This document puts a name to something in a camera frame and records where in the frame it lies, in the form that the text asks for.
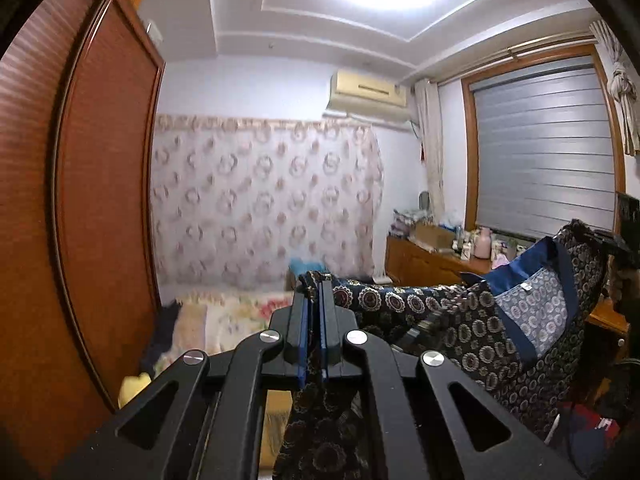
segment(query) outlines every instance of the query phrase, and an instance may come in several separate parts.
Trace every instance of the beige curtain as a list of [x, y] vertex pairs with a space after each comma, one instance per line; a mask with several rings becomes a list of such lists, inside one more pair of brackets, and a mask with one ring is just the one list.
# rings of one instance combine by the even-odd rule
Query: beige curtain
[[603, 20], [591, 23], [589, 28], [598, 43], [607, 50], [609, 59], [613, 63], [613, 72], [609, 75], [607, 89], [611, 97], [622, 107], [622, 138], [624, 139], [625, 153], [631, 156], [640, 155], [640, 136], [634, 111], [637, 98], [636, 86], [629, 78], [622, 63], [624, 55], [622, 45], [609, 25]]
[[438, 224], [444, 218], [445, 211], [442, 184], [442, 116], [438, 85], [427, 79], [418, 81], [415, 84], [415, 101], [427, 166], [427, 190], [431, 199], [433, 219]]
[[151, 181], [162, 283], [279, 288], [292, 257], [372, 274], [370, 126], [158, 115]]

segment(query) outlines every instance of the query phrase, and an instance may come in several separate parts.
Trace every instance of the yellow cloth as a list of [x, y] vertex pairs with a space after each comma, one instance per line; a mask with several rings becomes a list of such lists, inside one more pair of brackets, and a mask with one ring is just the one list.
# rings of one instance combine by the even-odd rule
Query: yellow cloth
[[151, 377], [146, 372], [142, 372], [138, 377], [125, 377], [122, 380], [122, 386], [120, 386], [120, 393], [118, 394], [118, 407], [124, 406], [149, 384], [151, 384]]

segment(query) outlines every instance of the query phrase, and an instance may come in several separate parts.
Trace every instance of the patterned fabric on wall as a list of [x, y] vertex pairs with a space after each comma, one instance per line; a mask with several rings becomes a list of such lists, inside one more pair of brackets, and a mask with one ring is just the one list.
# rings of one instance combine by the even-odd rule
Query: patterned fabric on wall
[[264, 288], [294, 256], [338, 276], [372, 274], [382, 185], [367, 125], [158, 114], [158, 280]]

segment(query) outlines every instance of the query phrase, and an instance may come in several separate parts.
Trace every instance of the triangular cutout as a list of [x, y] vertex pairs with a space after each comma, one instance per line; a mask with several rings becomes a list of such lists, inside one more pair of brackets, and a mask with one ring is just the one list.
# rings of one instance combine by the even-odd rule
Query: triangular cutout
[[167, 383], [116, 434], [142, 449], [152, 449], [177, 391], [176, 381]]
[[460, 417], [471, 437], [476, 451], [487, 449], [508, 440], [511, 431], [495, 418], [472, 394], [460, 383], [451, 383], [449, 392], [456, 403]]

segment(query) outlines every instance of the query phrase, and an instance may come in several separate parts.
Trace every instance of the wardrobe door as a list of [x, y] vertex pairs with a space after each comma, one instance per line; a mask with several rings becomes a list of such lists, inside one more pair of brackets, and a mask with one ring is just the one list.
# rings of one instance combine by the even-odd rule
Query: wardrobe door
[[55, 166], [66, 300], [114, 401], [123, 377], [139, 371], [159, 306], [148, 165], [163, 63], [134, 20], [103, 1], [63, 100]]
[[109, 416], [52, 267], [52, 118], [100, 0], [44, 0], [0, 59], [0, 477], [48, 478]]

